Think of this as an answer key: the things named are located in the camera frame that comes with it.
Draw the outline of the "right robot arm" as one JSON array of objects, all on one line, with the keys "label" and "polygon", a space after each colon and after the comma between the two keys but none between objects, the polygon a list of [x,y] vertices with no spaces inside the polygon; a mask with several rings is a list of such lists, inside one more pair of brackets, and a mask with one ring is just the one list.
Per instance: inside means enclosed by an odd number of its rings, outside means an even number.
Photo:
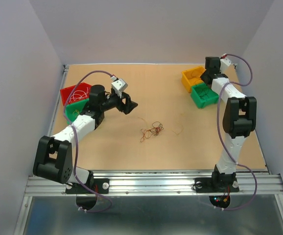
[{"label": "right robot arm", "polygon": [[201,79],[218,94],[218,101],[225,103],[223,119],[217,120],[217,130],[224,130],[225,137],[220,138],[223,151],[211,177],[195,179],[194,187],[198,193],[239,191],[236,179],[239,155],[245,140],[256,127],[257,100],[240,92],[236,83],[225,75],[230,65],[227,54],[205,59]]}]

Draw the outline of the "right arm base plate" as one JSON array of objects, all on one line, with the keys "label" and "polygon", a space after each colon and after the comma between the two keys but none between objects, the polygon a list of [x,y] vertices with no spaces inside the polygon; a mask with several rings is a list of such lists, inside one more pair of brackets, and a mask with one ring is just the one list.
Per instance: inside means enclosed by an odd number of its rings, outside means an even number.
[{"label": "right arm base plate", "polygon": [[239,187],[233,187],[231,182],[222,182],[212,178],[204,177],[195,178],[192,188],[197,193],[239,192]]}]

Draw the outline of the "yellow plastic bin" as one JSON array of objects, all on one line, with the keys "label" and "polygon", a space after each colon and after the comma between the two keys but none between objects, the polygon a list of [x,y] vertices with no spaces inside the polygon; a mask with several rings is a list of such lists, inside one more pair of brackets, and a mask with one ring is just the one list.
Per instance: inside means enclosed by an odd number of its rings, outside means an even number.
[{"label": "yellow plastic bin", "polygon": [[197,66],[192,69],[182,71],[181,82],[188,93],[191,93],[192,86],[204,83],[200,78],[204,71],[205,68],[202,66]]}]

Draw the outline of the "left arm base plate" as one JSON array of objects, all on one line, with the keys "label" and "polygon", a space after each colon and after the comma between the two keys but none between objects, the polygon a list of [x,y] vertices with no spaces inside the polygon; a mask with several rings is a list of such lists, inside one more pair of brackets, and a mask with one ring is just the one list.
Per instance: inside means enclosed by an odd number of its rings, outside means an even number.
[{"label": "left arm base plate", "polygon": [[[92,178],[89,179],[85,186],[99,194],[109,193],[109,182],[108,178]],[[71,183],[71,188],[65,189],[66,194],[91,194],[87,189],[81,186],[79,183]]]}]

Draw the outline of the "green plastic bin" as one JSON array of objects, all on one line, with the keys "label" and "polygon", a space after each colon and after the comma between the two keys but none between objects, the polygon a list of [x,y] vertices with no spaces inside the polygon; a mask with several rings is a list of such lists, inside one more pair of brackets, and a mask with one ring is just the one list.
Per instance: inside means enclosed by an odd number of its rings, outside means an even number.
[{"label": "green plastic bin", "polygon": [[218,94],[212,91],[205,83],[192,86],[190,97],[199,109],[216,104],[219,98]]},{"label": "green plastic bin", "polygon": [[89,101],[89,99],[84,99],[75,103],[68,104],[65,109],[65,114],[69,121],[67,123],[72,123],[76,120],[78,115],[82,112],[85,104]]}]

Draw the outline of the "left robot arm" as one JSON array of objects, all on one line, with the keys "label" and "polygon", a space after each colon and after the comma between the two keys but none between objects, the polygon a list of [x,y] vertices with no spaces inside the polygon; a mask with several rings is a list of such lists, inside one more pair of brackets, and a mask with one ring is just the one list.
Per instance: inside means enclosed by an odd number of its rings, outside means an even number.
[{"label": "left robot arm", "polygon": [[77,157],[72,156],[72,151],[77,151],[79,142],[98,128],[106,111],[116,108],[127,115],[137,106],[125,92],[112,88],[108,94],[104,86],[92,86],[89,100],[77,118],[61,132],[40,138],[33,174],[61,184],[77,184],[83,193],[92,191],[93,173],[77,167]]}]

